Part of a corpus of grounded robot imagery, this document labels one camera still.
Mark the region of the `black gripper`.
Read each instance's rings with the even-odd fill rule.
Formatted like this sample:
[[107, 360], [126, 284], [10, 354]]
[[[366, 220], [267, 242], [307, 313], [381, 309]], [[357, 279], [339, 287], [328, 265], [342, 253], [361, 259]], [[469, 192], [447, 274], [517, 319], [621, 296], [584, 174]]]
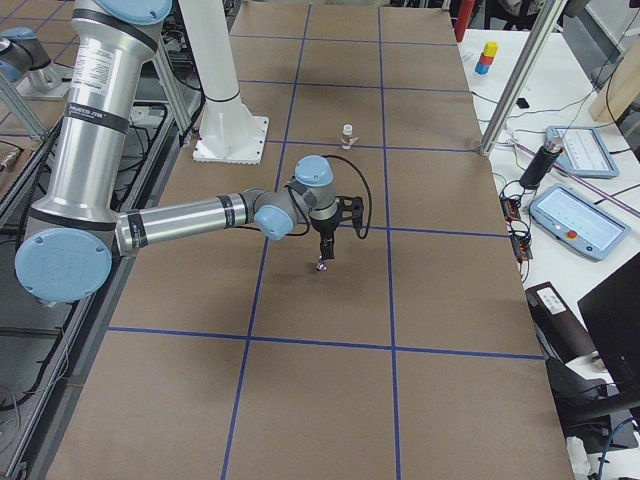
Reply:
[[312, 227], [320, 235], [320, 258], [321, 261], [333, 260], [334, 255], [334, 233], [340, 224], [338, 217], [327, 219], [311, 219]]

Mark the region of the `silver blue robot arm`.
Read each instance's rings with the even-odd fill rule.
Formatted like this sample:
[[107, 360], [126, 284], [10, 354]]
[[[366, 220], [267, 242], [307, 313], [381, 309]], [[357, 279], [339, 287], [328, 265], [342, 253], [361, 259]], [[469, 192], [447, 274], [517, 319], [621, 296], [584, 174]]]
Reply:
[[50, 302], [90, 296], [114, 254], [254, 224], [269, 239], [310, 222], [323, 239], [336, 228], [334, 175], [320, 155], [299, 160], [279, 192], [260, 188], [168, 207], [117, 213], [110, 201], [141, 68], [159, 51], [169, 1], [80, 1], [72, 25], [80, 46], [46, 195], [29, 209], [15, 273]]
[[29, 28], [1, 32], [1, 73], [26, 99], [62, 100], [74, 69], [55, 63]]

